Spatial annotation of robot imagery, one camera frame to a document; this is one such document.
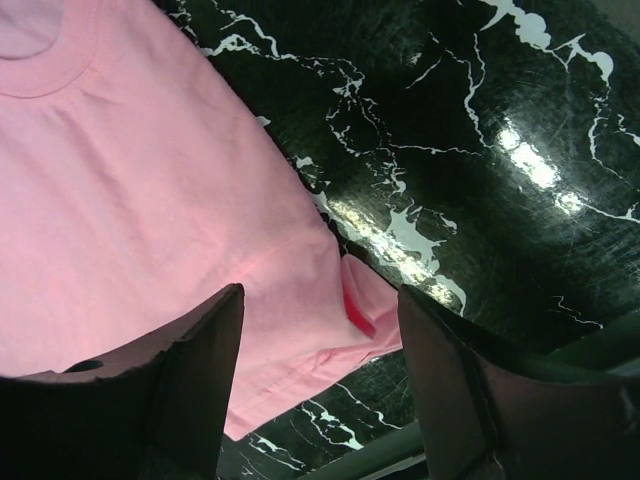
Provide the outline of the pink t shirt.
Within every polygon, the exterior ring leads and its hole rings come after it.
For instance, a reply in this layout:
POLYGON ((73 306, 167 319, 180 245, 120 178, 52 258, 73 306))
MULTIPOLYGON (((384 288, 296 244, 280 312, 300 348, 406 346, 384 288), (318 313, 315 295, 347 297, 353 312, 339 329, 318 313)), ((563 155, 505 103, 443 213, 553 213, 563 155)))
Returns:
POLYGON ((1 5, 1 371, 113 350, 227 284, 238 440, 397 351, 396 291, 339 251, 259 119, 150 1, 1 5))

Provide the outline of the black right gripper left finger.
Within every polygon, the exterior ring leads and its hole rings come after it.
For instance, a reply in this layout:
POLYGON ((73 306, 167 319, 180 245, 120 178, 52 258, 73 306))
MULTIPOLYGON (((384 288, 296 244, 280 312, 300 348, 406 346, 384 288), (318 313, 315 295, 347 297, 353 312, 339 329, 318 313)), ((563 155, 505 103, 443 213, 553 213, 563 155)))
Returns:
POLYGON ((230 284, 62 373, 2 378, 2 478, 141 479, 154 455, 215 478, 243 317, 230 284))

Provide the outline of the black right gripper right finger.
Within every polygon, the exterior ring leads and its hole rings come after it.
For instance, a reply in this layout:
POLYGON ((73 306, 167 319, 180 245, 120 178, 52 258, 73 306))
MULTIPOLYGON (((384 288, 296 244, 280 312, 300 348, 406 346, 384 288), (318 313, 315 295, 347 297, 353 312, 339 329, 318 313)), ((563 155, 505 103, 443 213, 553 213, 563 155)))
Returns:
POLYGON ((639 316, 532 353, 419 290, 398 294, 433 479, 635 479, 639 316))

